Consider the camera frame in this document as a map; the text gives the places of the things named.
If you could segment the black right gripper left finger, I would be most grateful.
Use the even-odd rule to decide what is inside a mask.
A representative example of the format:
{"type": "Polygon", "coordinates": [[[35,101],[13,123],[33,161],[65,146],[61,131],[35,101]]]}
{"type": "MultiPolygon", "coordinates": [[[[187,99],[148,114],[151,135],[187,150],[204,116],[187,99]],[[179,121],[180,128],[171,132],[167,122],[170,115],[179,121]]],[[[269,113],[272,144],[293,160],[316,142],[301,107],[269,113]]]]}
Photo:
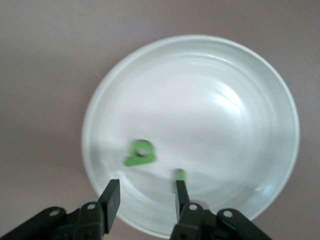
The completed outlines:
{"type": "Polygon", "coordinates": [[[109,234],[121,202],[120,181],[112,179],[96,201],[71,213],[46,208],[1,237],[2,240],[102,240],[109,234]]]}

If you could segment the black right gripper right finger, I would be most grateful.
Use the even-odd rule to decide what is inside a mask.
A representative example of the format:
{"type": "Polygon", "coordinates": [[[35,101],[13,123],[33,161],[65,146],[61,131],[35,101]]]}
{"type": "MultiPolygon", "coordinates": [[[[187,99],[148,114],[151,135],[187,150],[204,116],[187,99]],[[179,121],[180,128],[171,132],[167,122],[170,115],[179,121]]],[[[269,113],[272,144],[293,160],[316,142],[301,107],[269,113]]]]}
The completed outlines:
{"type": "Polygon", "coordinates": [[[209,209],[191,201],[183,180],[176,184],[177,224],[171,240],[269,240],[270,237],[233,208],[213,214],[209,209]]]}

